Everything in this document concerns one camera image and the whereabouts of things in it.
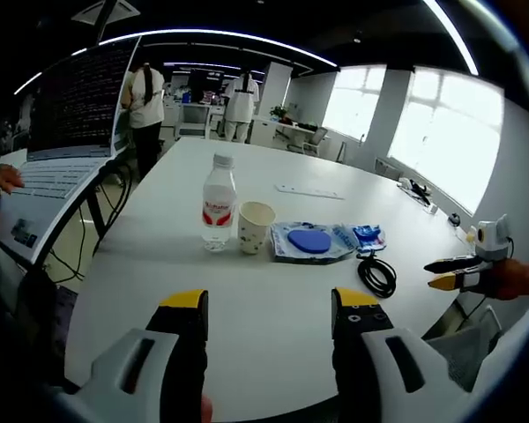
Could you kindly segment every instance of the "white shirt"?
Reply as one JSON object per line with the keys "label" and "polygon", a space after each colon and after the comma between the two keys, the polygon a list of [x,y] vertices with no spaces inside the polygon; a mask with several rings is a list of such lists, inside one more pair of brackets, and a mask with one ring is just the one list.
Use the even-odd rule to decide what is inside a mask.
{"label": "white shirt", "polygon": [[234,79],[226,88],[225,97],[229,98],[226,110],[226,121],[231,122],[250,122],[253,117],[255,103],[258,102],[258,85],[249,76],[247,83],[247,92],[243,93],[243,77]]}
{"label": "white shirt", "polygon": [[131,89],[130,126],[132,128],[144,128],[165,118],[162,106],[164,77],[158,70],[151,69],[153,75],[153,98],[145,104],[145,74],[143,69],[132,74],[128,80]]}

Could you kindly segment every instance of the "laptop keyboard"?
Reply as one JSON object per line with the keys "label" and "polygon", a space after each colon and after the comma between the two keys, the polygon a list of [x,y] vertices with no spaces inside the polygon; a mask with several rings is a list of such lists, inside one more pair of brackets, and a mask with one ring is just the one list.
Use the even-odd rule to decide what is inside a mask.
{"label": "laptop keyboard", "polygon": [[26,185],[12,194],[66,198],[95,167],[96,163],[50,165],[47,161],[27,162],[19,172]]}

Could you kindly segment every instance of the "white round table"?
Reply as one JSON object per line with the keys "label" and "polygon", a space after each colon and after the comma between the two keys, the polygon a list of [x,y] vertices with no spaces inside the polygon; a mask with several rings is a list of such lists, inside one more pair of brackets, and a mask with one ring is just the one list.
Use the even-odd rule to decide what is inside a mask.
{"label": "white round table", "polygon": [[[381,225],[379,256],[398,273],[381,305],[394,326],[423,335],[456,292],[427,286],[423,266],[466,253],[444,213],[426,213],[396,182],[330,161],[254,145],[182,138],[140,183],[102,242],[74,309],[65,376],[77,385],[131,328],[144,328],[172,293],[209,291],[205,394],[214,421],[259,419],[337,395],[331,290],[368,292],[349,258],[328,265],[275,263],[270,251],[203,249],[202,187],[216,152],[233,155],[240,202],[268,203],[277,221]],[[345,199],[278,192],[274,185],[336,191]]]}

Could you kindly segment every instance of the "laptop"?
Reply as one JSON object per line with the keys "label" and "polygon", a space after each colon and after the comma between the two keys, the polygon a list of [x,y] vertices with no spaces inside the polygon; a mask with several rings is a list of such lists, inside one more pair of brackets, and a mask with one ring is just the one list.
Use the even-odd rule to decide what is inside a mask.
{"label": "laptop", "polygon": [[0,200],[0,244],[11,256],[42,260],[59,220],[115,157],[119,99],[137,42],[68,57],[34,81],[26,160],[10,163],[26,186]]}

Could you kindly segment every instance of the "laptop screen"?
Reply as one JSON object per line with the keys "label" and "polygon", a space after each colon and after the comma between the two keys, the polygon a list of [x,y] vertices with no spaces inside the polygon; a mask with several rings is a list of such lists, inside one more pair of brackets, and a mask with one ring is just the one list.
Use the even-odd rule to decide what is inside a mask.
{"label": "laptop screen", "polygon": [[91,48],[43,72],[28,94],[33,95],[28,157],[57,149],[85,150],[71,147],[109,150],[123,79],[136,44],[131,40]]}

